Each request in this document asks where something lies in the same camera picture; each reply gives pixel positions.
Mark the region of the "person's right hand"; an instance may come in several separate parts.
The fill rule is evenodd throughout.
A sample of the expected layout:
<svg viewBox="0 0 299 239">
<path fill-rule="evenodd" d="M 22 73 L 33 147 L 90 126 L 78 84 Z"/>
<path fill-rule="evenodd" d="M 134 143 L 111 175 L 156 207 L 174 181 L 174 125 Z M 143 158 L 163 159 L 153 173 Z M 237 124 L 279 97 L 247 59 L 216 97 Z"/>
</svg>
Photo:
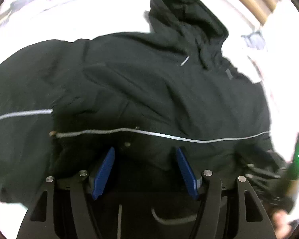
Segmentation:
<svg viewBox="0 0 299 239">
<path fill-rule="evenodd" d="M 298 225 L 295 221 L 289 221 L 288 213 L 284 210 L 278 210 L 272 215 L 272 223 L 277 239 L 289 238 Z"/>
</svg>

